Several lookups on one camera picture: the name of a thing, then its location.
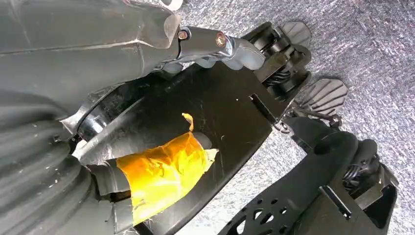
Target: gray plastic cover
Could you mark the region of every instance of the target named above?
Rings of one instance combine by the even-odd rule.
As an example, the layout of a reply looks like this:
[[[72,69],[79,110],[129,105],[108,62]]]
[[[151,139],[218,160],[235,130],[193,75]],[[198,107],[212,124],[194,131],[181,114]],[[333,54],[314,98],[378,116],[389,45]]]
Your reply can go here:
[[[0,53],[130,43],[169,48],[179,21],[165,8],[129,0],[0,0]]]

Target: spring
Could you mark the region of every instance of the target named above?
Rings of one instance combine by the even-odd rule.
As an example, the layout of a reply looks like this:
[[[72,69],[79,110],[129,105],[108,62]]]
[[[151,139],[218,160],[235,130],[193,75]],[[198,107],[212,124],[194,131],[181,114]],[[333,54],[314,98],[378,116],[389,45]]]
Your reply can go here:
[[[356,178],[356,176],[358,175],[359,171],[360,171],[360,166],[359,165],[355,165],[355,164],[354,165],[350,165],[347,168],[347,171],[346,171],[345,175],[343,176],[343,180],[344,181],[351,181],[351,180],[353,180],[354,178]]]
[[[281,84],[288,79],[290,79],[291,73],[290,71],[277,71],[271,77],[267,78],[263,84],[266,87],[274,86],[276,84]]]

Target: yellow tape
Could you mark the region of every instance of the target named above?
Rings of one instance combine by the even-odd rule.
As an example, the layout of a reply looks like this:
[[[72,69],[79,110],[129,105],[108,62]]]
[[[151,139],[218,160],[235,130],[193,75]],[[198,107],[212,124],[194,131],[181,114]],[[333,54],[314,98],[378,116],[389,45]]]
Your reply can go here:
[[[217,150],[207,153],[187,132],[163,146],[118,158],[117,167],[130,184],[134,225],[184,197],[209,169]]]

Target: coil spring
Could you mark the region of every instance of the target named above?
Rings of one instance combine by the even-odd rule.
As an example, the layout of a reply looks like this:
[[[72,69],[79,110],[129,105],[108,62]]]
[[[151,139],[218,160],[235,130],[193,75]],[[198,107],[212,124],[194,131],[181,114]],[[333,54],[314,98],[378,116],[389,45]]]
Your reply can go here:
[[[351,192],[357,187],[356,182],[352,182],[352,180],[356,180],[356,178],[359,176],[359,171],[359,165],[353,164],[347,168],[347,171],[343,176],[343,186],[345,187],[346,191]]]
[[[290,77],[291,73],[289,71],[277,71],[271,77],[267,78],[263,84],[266,87],[271,87],[287,81]]]

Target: hole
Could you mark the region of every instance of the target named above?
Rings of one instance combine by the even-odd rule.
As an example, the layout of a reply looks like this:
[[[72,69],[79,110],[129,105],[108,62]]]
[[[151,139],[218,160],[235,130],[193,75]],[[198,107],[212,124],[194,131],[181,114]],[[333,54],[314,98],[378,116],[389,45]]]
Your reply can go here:
[[[274,219],[274,216],[271,213],[268,213],[260,222],[260,224],[266,224]]]
[[[244,232],[244,228],[245,228],[245,221],[246,221],[246,220],[242,221],[242,223],[240,223],[240,224],[238,225],[238,227],[236,227],[236,231],[238,232],[238,234],[241,234],[241,233],[243,233],[243,232]]]
[[[279,213],[281,213],[281,214],[285,214],[285,213],[287,213],[287,208],[286,208],[286,207],[281,208],[281,209],[279,210]]]
[[[252,94],[249,96],[251,102],[255,107],[261,112],[261,114],[272,124],[277,123],[278,119],[273,115],[270,109],[262,102],[257,94]]]
[[[256,220],[256,218],[258,218],[258,216],[262,213],[262,209],[256,209],[254,211],[254,220]]]
[[[272,229],[266,230],[258,235],[271,235],[272,234]]]
[[[279,234],[284,234],[285,231],[287,231],[287,226],[284,225],[279,229]]]
[[[346,207],[343,201],[340,200],[340,198],[333,191],[333,189],[330,188],[330,186],[321,186],[320,191],[323,193],[324,196],[327,197],[327,199],[329,199],[337,207],[339,212],[343,215],[343,217],[346,220],[349,220],[351,218],[351,211],[349,210],[349,208]]]

